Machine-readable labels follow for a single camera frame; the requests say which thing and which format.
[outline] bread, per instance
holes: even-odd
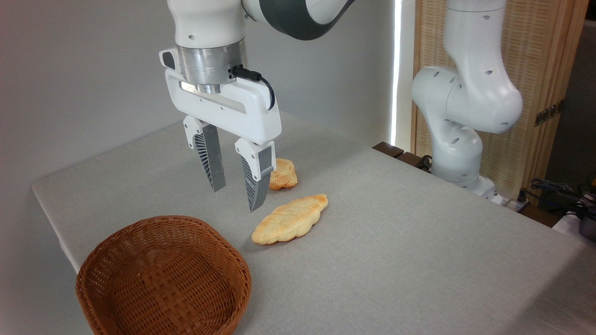
[[[318,194],[296,199],[277,207],[254,230],[253,242],[272,244],[304,236],[319,221],[321,212],[328,203],[325,194]]]
[[[296,176],[296,169],[291,160],[278,158],[275,160],[277,169],[271,172],[271,180],[269,188],[272,190],[279,190],[281,188],[291,188],[298,184],[298,177]]]

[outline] gray tablecloth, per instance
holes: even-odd
[[[181,125],[33,189],[75,269],[140,219],[209,223],[252,274],[238,334],[596,333],[595,250],[317,126],[287,114],[283,125],[277,155],[294,161],[299,184],[253,213],[236,137],[220,131],[227,186],[213,193]],[[309,234],[251,242],[275,207],[318,193],[329,207]]]

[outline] white wall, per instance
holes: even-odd
[[[281,110],[373,145],[389,131],[392,14],[356,1],[313,42],[253,23],[250,67]],[[0,2],[1,335],[91,334],[30,185],[180,121],[157,57],[172,45],[165,0]]]

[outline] bamboo panel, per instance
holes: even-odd
[[[509,0],[503,26],[505,68],[523,97],[522,116],[505,134],[479,133],[480,173],[501,191],[516,193],[534,176],[544,177],[558,124],[534,127],[536,114],[564,98],[588,0]],[[445,0],[419,0],[417,66],[454,66],[442,46]],[[432,153],[426,121],[414,108],[413,152]]]

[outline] cable connector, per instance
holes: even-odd
[[[265,80],[260,73],[245,69],[242,65],[234,66],[233,68],[229,69],[229,72],[231,73],[230,78],[232,78],[232,75],[234,75],[236,77],[252,80],[254,82],[263,82],[269,89],[269,98],[271,99],[271,105],[269,106],[268,110],[271,110],[273,106],[275,106],[275,92],[273,91],[273,87],[271,87],[271,84],[269,84],[269,82]]]
[[[231,72],[236,77],[245,78],[254,82],[260,82],[261,79],[263,79],[263,76],[257,71],[251,71],[242,66],[234,66]]]

